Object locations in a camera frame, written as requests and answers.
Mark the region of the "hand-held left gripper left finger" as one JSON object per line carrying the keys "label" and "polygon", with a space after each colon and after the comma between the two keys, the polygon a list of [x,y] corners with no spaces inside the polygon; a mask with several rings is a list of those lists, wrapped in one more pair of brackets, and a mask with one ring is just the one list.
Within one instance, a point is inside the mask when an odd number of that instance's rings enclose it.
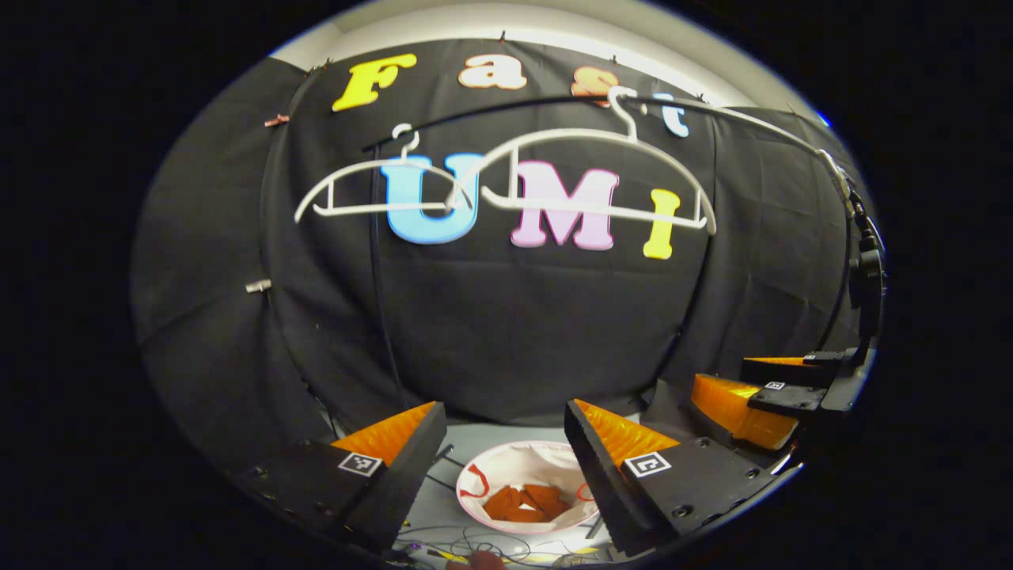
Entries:
{"label": "hand-held left gripper left finger", "polygon": [[334,443],[304,440],[253,462],[236,483],[312,534],[372,554],[392,548],[446,436],[431,401]]}

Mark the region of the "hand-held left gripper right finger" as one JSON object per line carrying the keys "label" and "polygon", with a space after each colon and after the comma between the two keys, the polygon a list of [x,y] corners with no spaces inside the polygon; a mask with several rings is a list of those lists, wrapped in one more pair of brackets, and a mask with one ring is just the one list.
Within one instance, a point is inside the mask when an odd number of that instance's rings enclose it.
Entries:
{"label": "hand-held left gripper right finger", "polygon": [[677,443],[576,398],[564,430],[605,530],[627,556],[691,544],[781,485],[771,469],[711,438]]}

